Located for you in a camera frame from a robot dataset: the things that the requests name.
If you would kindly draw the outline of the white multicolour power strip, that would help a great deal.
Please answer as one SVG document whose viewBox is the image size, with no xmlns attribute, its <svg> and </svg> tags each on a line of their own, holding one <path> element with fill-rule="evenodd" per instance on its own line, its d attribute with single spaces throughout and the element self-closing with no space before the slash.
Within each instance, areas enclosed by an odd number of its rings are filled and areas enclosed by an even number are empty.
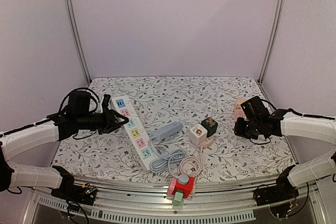
<svg viewBox="0 0 336 224">
<path fill-rule="evenodd" d="M 149 146 L 150 138 L 132 105 L 131 99 L 127 95 L 114 97 L 110 104 L 119 114 L 129 119 L 128 123 L 123 125 L 124 131 L 140 158 L 142 168 L 145 171 L 150 171 L 150 164 L 157 158 L 157 155 Z"/>
</svg>

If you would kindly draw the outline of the pink cube socket adapter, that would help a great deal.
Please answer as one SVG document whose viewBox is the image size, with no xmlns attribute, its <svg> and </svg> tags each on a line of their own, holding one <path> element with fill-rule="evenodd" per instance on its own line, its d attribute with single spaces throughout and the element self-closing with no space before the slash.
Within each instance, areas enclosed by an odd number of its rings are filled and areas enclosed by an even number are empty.
<svg viewBox="0 0 336 224">
<path fill-rule="evenodd" d="M 235 119 L 237 119 L 237 118 L 247 119 L 243 109 L 235 109 L 234 110 L 234 118 Z"/>
</svg>

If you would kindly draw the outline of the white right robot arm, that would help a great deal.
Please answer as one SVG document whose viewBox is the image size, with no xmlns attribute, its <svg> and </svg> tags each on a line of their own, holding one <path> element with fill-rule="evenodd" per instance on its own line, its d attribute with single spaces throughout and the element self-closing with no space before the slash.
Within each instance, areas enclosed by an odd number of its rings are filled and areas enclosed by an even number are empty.
<svg viewBox="0 0 336 224">
<path fill-rule="evenodd" d="M 244 117 L 238 117 L 234 133 L 248 140 L 260 137 L 287 137 L 311 140 L 330 145 L 331 149 L 302 164 L 286 168 L 277 178 L 271 196 L 284 200 L 292 189 L 310 182 L 335 175 L 335 117 L 299 113 L 292 108 L 270 112 L 264 100 L 254 96 L 240 107 Z"/>
</svg>

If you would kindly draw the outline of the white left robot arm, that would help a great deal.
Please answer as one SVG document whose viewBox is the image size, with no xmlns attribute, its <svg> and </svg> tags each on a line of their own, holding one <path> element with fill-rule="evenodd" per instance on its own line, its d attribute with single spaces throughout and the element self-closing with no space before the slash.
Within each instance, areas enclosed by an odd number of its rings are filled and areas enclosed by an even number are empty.
<svg viewBox="0 0 336 224">
<path fill-rule="evenodd" d="M 109 109 L 110 95 L 102 99 L 89 88 L 76 88 L 62 100 L 58 111 L 44 119 L 1 133 L 1 191 L 13 187 L 47 187 L 67 200 L 78 195 L 74 177 L 60 166 L 36 167 L 11 162 L 13 157 L 48 143 L 76 136 L 79 131 L 109 134 L 129 122 Z"/>
</svg>

